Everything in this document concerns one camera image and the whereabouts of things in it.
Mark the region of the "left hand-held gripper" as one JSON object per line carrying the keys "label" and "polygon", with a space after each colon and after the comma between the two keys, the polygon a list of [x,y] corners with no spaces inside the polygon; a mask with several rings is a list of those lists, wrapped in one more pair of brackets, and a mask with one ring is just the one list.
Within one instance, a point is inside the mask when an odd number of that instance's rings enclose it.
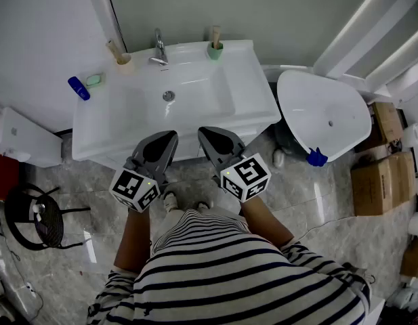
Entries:
{"label": "left hand-held gripper", "polygon": [[176,131],[160,131],[141,140],[124,164],[113,163],[109,192],[121,204],[143,213],[165,189],[165,172],[177,145]]}

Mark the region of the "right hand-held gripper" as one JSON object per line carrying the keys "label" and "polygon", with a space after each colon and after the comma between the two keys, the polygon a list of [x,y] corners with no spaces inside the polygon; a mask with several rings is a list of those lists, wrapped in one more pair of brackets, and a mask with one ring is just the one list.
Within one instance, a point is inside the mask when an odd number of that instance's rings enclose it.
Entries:
{"label": "right hand-held gripper", "polygon": [[259,153],[226,168],[228,159],[245,149],[238,135],[229,130],[206,126],[198,129],[198,140],[214,167],[224,169],[220,172],[221,189],[240,202],[246,202],[266,190],[272,174]]}

